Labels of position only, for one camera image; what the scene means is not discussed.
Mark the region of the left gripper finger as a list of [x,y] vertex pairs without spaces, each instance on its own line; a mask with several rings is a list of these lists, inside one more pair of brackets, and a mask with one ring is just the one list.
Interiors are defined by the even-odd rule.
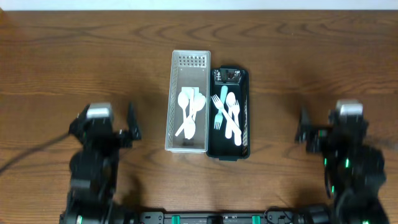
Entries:
[[141,131],[138,127],[138,123],[136,121],[136,115],[134,112],[133,104],[130,102],[127,109],[127,125],[129,128],[130,135],[133,139],[141,138]]
[[83,111],[81,113],[79,113],[77,115],[77,117],[71,122],[71,124],[69,126],[69,130],[68,130],[69,133],[78,133],[82,129],[82,127],[86,121],[86,114],[87,114],[89,107],[90,107],[90,104],[87,104],[84,107]]

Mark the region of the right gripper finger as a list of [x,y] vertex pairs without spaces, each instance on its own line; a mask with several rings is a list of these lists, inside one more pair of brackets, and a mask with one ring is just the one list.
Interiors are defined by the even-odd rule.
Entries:
[[340,124],[340,111],[339,109],[330,110],[328,115],[328,124],[338,126]]
[[309,127],[311,126],[311,120],[306,107],[301,107],[300,119],[298,122],[298,128],[295,135],[296,142],[303,142],[306,140],[306,135]]

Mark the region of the white plastic spoon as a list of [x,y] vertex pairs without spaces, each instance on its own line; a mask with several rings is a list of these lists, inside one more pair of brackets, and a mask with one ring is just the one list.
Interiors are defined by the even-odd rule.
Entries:
[[194,124],[194,121],[192,120],[193,116],[193,109],[194,109],[194,94],[195,94],[195,89],[192,88],[190,92],[190,104],[189,104],[189,115],[186,121],[185,125],[185,130],[184,130],[184,135],[186,139],[191,139],[194,135],[192,125]]
[[178,105],[181,107],[183,112],[183,120],[187,118],[186,108],[189,104],[189,98],[184,92],[180,92],[178,95]]
[[193,101],[193,115],[192,119],[195,121],[197,113],[203,109],[203,107],[206,104],[206,97],[202,95],[201,93],[197,94],[194,96],[194,101]]
[[[233,117],[233,111],[232,111],[232,106],[235,104],[236,98],[235,94],[233,92],[229,92],[226,96],[226,104],[228,107],[228,115],[232,118]],[[231,129],[231,124],[229,121],[226,122],[226,129],[225,129],[225,138],[231,139],[232,137],[233,130]]]
[[192,114],[191,114],[191,115],[187,116],[187,118],[184,120],[182,125],[179,127],[179,129],[175,133],[175,136],[178,136],[184,129],[189,128],[192,123],[194,123],[194,121],[192,120]]

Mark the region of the white plastic fork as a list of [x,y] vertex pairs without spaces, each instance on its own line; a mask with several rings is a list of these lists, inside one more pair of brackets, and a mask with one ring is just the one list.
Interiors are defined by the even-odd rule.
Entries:
[[[237,127],[240,127],[239,123],[240,106],[238,100],[235,101],[232,107],[232,111],[233,111],[234,122],[237,125]],[[241,134],[234,132],[234,143],[236,146],[240,146],[242,144]]]
[[217,109],[222,111],[222,114],[226,118],[226,120],[230,122],[231,129],[233,130],[233,132],[237,132],[237,133],[241,134],[242,133],[241,129],[239,127],[237,127],[237,125],[235,124],[233,118],[231,118],[228,115],[228,112],[225,110],[224,104],[222,104],[222,102],[221,102],[220,98],[218,97],[218,95],[211,96],[211,99],[212,99],[214,105],[217,107]]

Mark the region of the dark green plastic basket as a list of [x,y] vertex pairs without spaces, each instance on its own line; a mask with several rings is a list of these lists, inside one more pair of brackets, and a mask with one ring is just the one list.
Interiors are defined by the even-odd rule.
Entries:
[[210,72],[207,155],[237,161],[250,155],[249,73],[223,65]]

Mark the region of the mint green plastic fork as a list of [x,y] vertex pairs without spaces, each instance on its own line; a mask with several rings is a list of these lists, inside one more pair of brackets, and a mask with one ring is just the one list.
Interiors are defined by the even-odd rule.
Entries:
[[[222,103],[225,102],[227,94],[228,94],[228,87],[226,85],[223,85],[220,91],[220,100]],[[223,114],[221,110],[218,110],[214,118],[214,129],[220,130],[222,122],[223,122]]]

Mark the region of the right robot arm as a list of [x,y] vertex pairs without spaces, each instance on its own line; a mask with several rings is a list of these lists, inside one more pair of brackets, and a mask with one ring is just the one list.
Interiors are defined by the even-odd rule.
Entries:
[[382,151],[364,143],[368,121],[363,112],[329,113],[328,125],[312,124],[302,108],[296,142],[323,156],[326,194],[333,199],[330,223],[388,223],[379,197],[386,181]]

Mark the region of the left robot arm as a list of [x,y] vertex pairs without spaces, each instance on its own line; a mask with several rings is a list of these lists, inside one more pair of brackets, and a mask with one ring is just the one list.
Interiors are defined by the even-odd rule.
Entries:
[[82,144],[72,156],[67,206],[60,223],[137,223],[136,212],[114,202],[119,151],[141,139],[133,105],[127,109],[127,129],[113,130],[110,103],[91,103],[71,122],[68,133]]

